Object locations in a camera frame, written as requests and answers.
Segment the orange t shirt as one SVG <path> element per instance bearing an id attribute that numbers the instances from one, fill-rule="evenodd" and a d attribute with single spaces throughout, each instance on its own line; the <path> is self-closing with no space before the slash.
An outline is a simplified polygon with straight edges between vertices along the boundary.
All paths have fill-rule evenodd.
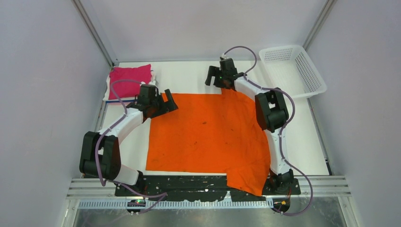
<path id="1" fill-rule="evenodd" d="M 261 196 L 270 150 L 254 101 L 233 90 L 173 99 L 178 109 L 150 122 L 146 169 L 226 174 L 229 187 Z"/>

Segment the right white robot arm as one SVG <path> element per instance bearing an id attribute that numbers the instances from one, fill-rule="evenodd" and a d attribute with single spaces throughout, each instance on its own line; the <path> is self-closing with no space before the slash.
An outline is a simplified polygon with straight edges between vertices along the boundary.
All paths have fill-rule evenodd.
<path id="1" fill-rule="evenodd" d="M 285 159 L 285 127 L 292 120 L 280 88 L 262 88 L 238 72 L 231 58 L 220 59 L 219 66 L 209 66 L 205 85 L 240 92 L 255 102 L 256 120 L 265 132 L 270 150 L 268 187 L 273 194 L 286 194 L 295 183 L 294 173 Z"/>

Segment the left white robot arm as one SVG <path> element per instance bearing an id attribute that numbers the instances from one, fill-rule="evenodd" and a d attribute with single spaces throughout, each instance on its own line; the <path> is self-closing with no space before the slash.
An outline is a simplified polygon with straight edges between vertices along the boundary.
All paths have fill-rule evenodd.
<path id="1" fill-rule="evenodd" d="M 84 135 L 79 170 L 98 177 L 101 184 L 106 180 L 126 184 L 132 195 L 139 196 L 145 190 L 139 179 L 141 172 L 122 164 L 120 144 L 147 119 L 175 111 L 178 106 L 169 89 L 160 94 L 155 85 L 143 84 L 139 95 L 123 108 L 124 113 L 109 127 Z"/>

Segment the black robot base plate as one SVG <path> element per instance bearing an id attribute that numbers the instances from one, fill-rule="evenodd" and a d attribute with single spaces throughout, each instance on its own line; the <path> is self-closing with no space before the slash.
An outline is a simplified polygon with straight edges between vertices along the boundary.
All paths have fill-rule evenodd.
<path id="1" fill-rule="evenodd" d="M 222 201 L 230 196 L 232 201 L 263 201 L 267 196 L 288 197 L 300 195 L 298 180 L 274 190 L 267 179 L 262 187 L 262 195 L 256 196 L 244 189 L 227 186 L 226 176 L 211 175 L 145 175 L 139 178 L 135 185 L 129 186 L 134 191 L 146 196 L 167 193 L 163 201 Z"/>

